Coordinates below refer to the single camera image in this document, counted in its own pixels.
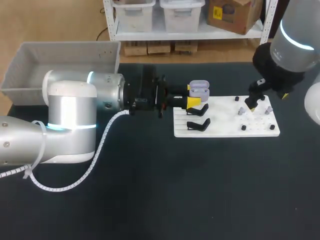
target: white shelf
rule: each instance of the white shelf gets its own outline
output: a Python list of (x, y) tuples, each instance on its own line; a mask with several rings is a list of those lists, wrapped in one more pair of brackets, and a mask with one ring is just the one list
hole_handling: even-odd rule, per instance
[(119, 23), (118, 27), (115, 28), (117, 31), (114, 39), (118, 41), (259, 39), (262, 36), (264, 27), (259, 19), (259, 21), (246, 35), (233, 33), (208, 25), (205, 14), (202, 11), (199, 20), (198, 32), (168, 33), (166, 32), (164, 11), (159, 5), (156, 5), (153, 8), (152, 23), (152, 32), (124, 32), (121, 28), (121, 24)]
[(158, 40), (208, 40), (208, 39), (259, 39), (260, 44), (266, 43), (275, 15), (278, 0), (266, 0), (266, 19), (264, 25), (261, 20), (246, 34), (236, 34), (217, 27), (207, 25), (206, 6), (202, 7), (198, 32), (192, 33), (167, 33), (163, 9), (157, 1), (152, 16), (152, 32), (124, 32), (118, 18), (114, 19), (113, 0), (103, 0), (105, 17), (111, 41), (158, 41)]

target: white pegboard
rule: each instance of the white pegboard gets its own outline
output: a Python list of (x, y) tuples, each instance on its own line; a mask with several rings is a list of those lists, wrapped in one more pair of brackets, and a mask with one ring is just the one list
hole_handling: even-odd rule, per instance
[[(211, 96), (207, 102), (195, 107), (201, 109), (204, 104), (209, 104), (209, 109), (204, 116), (187, 115), (186, 110), (179, 107), (173, 108), (174, 136), (177, 138), (246, 138), (246, 137), (277, 137), (280, 134), (279, 126), (274, 112), (266, 114), (271, 107), (268, 96), (259, 100), (254, 112), (251, 112), (245, 103), (248, 96)], [(238, 115), (243, 107), (245, 113)], [(188, 130), (187, 122), (203, 124), (210, 118), (210, 125), (204, 131)]]

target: dark tabletop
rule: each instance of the dark tabletop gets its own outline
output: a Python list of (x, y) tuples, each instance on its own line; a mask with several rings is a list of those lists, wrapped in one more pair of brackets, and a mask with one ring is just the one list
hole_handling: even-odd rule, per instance
[[(119, 72), (133, 81), (141, 68), (121, 64)], [(260, 78), (249, 63), (156, 68), (171, 83), (208, 80), (213, 96), (247, 95)], [(143, 112), (114, 122), (92, 173), (70, 191), (43, 191), (23, 174), (0, 179), (0, 239), (319, 239), (320, 126), (304, 109), (317, 73), (286, 100), (268, 93), (279, 137), (175, 138), (171, 109), (163, 119)], [(17, 106), (9, 113), (45, 123), (47, 114)], [(111, 116), (98, 113), (97, 145)], [(64, 187), (89, 164), (42, 164), (34, 174)]]

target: box label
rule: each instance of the box label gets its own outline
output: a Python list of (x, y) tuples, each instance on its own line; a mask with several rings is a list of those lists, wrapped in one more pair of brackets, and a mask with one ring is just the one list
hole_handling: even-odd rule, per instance
[(214, 6), (213, 7), (213, 18), (222, 20), (222, 12), (223, 12), (223, 10), (221, 7)]

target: cable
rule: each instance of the cable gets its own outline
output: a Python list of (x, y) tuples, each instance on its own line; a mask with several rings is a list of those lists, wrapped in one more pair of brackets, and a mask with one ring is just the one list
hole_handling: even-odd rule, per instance
[(103, 29), (103, 30), (99, 33), (99, 35), (96, 37), (96, 41), (98, 41), (100, 35), (101, 35), (105, 30), (107, 30), (107, 29), (108, 29), (108, 27), (106, 27), (105, 29)]
[[(104, 7), (100, 9), (100, 13), (101, 13), (101, 14), (106, 13)], [(99, 33), (99, 35), (96, 37), (96, 41), (98, 41), (100, 35), (101, 35), (104, 31), (106, 31), (107, 29), (108, 29), (108, 27), (106, 27), (105, 29), (103, 29), (103, 30)]]
[[(99, 146), (96, 150), (96, 153), (93, 157), (93, 160), (89, 166), (89, 168), (87, 169), (87, 171), (84, 173), (84, 175), (76, 182), (68, 185), (68, 186), (65, 186), (65, 187), (58, 187), (58, 188), (52, 188), (52, 187), (48, 187), (48, 186), (45, 186), (45, 185), (42, 185), (40, 182), (38, 182), (38, 180), (35, 178), (34, 174), (31, 172), (30, 174), (30, 178), (32, 180), (32, 182), (40, 189), (42, 190), (45, 190), (45, 191), (48, 191), (48, 192), (64, 192), (64, 191), (68, 191), (70, 189), (73, 189), (75, 188), (76, 186), (78, 186), (80, 183), (82, 183), (86, 178), (87, 176), (90, 174), (90, 172), (92, 171), (92, 169), (94, 168), (97, 160), (98, 160), (98, 157), (99, 157), (99, 154), (101, 152), (101, 149), (105, 143), (105, 140), (106, 140), (106, 137), (107, 137), (107, 134), (109, 132), (109, 129), (112, 125), (112, 123), (120, 116), (122, 115), (129, 115), (129, 110), (123, 110), (123, 111), (120, 111), (118, 112), (117, 114), (115, 114), (111, 119), (110, 121), (108, 122), (108, 124), (106, 125), (105, 129), (104, 129), (104, 132), (102, 134), (102, 137), (101, 137), (101, 140), (100, 140), (100, 143), (99, 143)], [(31, 166), (29, 164), (27, 165), (24, 165), (24, 166), (21, 166), (19, 168), (16, 168), (16, 169), (13, 169), (13, 170), (10, 170), (10, 171), (6, 171), (6, 172), (3, 172), (0, 174), (0, 178), (3, 178), (3, 177), (7, 177), (7, 176), (10, 176), (10, 175), (13, 175), (13, 174), (17, 174), (17, 173), (20, 173), (24, 170), (27, 170), (29, 169)]]

